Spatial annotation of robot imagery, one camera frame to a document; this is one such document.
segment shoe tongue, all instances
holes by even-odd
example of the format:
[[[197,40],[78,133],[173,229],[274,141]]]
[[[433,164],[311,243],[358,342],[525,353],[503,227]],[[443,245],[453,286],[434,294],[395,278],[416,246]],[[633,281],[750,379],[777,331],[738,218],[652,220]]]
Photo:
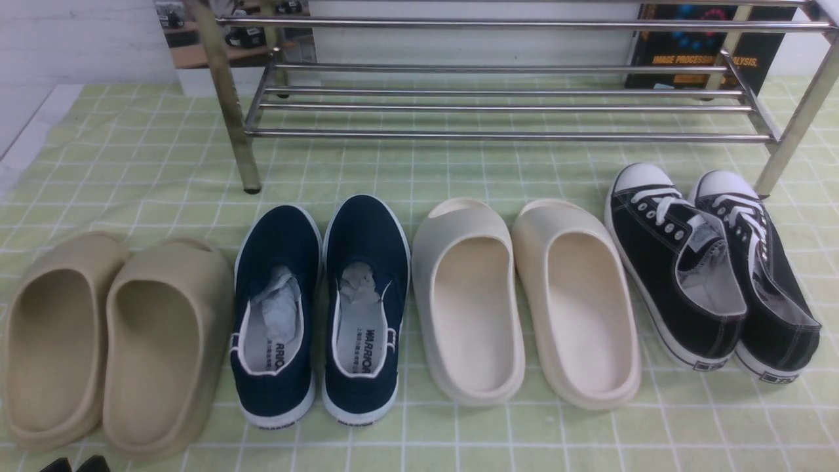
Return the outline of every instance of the shoe tongue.
[[[692,230],[679,258],[680,272],[701,268],[725,244],[725,239],[701,215],[689,219],[688,224]]]

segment black shoe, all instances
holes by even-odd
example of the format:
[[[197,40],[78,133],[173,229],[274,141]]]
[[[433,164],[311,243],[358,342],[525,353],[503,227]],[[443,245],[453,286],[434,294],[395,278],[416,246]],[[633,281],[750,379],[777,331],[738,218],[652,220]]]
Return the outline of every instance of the black shoe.
[[[722,367],[746,316],[722,222],[683,200],[658,167],[632,164],[612,184],[606,227],[665,351],[693,370]]]
[[[320,247],[309,213],[283,205],[253,225],[236,258],[230,365],[242,413],[256,427],[289,427],[315,401],[310,351]]]
[[[760,380],[788,384],[819,346],[813,318],[766,208],[740,176],[705,174],[690,199],[724,223],[737,280],[748,304],[740,362]]]
[[[66,457],[62,457],[44,467],[41,472],[73,472],[73,468],[70,467],[70,461]]]
[[[107,466],[107,461],[104,457],[95,455],[80,465],[76,472],[111,472],[111,468]]]
[[[329,314],[323,403],[338,422],[364,426],[396,400],[408,240],[387,205],[356,195],[329,223],[324,253]]]

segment slide sandal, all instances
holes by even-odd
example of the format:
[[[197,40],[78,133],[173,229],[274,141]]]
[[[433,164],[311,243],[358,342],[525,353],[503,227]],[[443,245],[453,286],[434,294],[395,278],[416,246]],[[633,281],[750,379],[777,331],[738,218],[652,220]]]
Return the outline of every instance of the slide sandal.
[[[620,256],[606,227],[571,203],[527,204],[513,224],[545,379],[569,403],[601,410],[638,391],[641,362]]]
[[[102,417],[105,298],[128,259],[107,233],[59,244],[26,271],[6,320],[3,410],[12,439],[51,449]]]
[[[185,448],[210,412],[233,322],[233,273],[208,243],[174,238],[135,255],[107,298],[102,426],[129,457]]]
[[[503,403],[524,380],[513,245],[473,198],[442,202],[414,237],[414,294],[431,377],[465,406]]]

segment navy blue sneaker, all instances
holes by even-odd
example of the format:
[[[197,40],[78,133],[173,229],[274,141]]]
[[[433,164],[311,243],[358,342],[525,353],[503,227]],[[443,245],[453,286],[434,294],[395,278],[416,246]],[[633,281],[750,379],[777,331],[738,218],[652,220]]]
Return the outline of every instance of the navy blue sneaker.
[[[321,245],[309,213],[284,205],[253,225],[236,258],[230,365],[242,413],[256,427],[289,427],[315,400],[310,346]]]
[[[365,426],[396,400],[399,331],[410,284],[408,239],[384,202],[356,195],[326,229],[329,315],[323,403]]]

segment green checkered cloth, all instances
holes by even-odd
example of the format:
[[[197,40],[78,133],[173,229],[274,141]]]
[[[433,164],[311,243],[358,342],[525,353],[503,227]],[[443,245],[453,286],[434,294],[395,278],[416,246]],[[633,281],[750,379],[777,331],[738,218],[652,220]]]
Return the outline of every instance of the green checkered cloth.
[[[592,80],[533,79],[498,87],[578,87],[584,81],[591,85]],[[789,119],[807,83],[806,79],[787,79],[765,85],[763,100],[779,123]],[[474,86],[475,82],[466,84]],[[595,86],[618,84],[601,81]],[[353,101],[430,102],[411,97]],[[452,98],[446,102],[584,101]],[[617,113],[579,117],[275,113],[266,114],[263,125],[753,132],[744,116]],[[23,179],[0,202],[0,310],[8,309],[18,277],[35,257],[85,231],[122,235],[132,250],[170,235],[204,238],[232,261],[250,226],[282,203],[301,205],[323,230],[338,202],[356,193],[372,193],[391,206],[408,235],[436,203],[450,197],[481,198],[508,223],[527,201],[542,197],[564,198],[599,217],[612,178],[628,163],[644,160],[660,165],[687,193],[696,178],[711,169],[733,170],[754,181],[768,156],[759,145],[723,144],[257,139],[253,149],[265,185],[256,196],[242,191],[214,97],[184,97],[177,85],[86,87],[61,125],[52,130]],[[646,308],[633,294],[644,363],[641,389],[626,406],[613,412],[583,411],[558,399],[545,382],[526,299],[519,291],[527,349],[524,385],[504,406],[462,408],[451,403],[429,376],[411,301],[399,345],[398,400],[393,410],[371,427],[350,429],[337,424],[319,401],[290,429],[266,432],[249,427],[239,411],[232,373],[225,361],[203,433],[186,452],[172,459],[130,464],[107,446],[98,429],[79,443],[27,454],[10,443],[0,425],[0,470],[40,470],[60,456],[69,457],[77,466],[93,454],[104,454],[115,471],[128,467],[134,471],[202,472],[839,470],[839,346],[833,333],[839,326],[837,156],[839,95],[834,94],[768,202],[810,306],[825,324],[809,370],[791,385],[758,383],[734,362],[710,374],[677,367],[662,351]],[[315,321],[316,366],[323,363],[325,299],[320,297]]]

